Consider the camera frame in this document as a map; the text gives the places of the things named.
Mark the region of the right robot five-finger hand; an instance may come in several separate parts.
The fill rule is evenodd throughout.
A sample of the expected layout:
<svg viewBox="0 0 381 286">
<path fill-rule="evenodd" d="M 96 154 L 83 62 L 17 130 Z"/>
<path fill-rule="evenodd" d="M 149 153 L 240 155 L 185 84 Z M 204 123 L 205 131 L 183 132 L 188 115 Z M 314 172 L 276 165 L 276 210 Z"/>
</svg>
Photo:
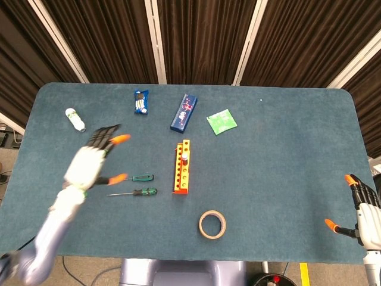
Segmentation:
<svg viewBox="0 0 381 286">
<path fill-rule="evenodd" d="M 352 199 L 357 216 L 354 229 L 343 228 L 330 219 L 325 219 L 327 227 L 336 234 L 358 240 L 368 251 L 380 251 L 380 199 L 376 192 L 353 174 L 345 175 L 352 191 Z"/>
</svg>

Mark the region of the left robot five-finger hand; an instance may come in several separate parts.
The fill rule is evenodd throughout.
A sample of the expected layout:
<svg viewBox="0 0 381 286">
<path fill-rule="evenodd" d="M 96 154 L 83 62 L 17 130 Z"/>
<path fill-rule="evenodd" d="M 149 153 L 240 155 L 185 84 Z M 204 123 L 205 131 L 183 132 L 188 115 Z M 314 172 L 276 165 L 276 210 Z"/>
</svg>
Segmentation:
<svg viewBox="0 0 381 286">
<path fill-rule="evenodd" d="M 104 162 L 113 148 L 131 138 L 129 134 L 115 136 L 119 125 L 95 130 L 88 142 L 81 147 L 71 161 L 65 175 L 63 187 L 75 187 L 87 191 L 94 185 L 115 185 L 128 178 L 127 173 L 114 177 L 100 176 Z"/>
</svg>

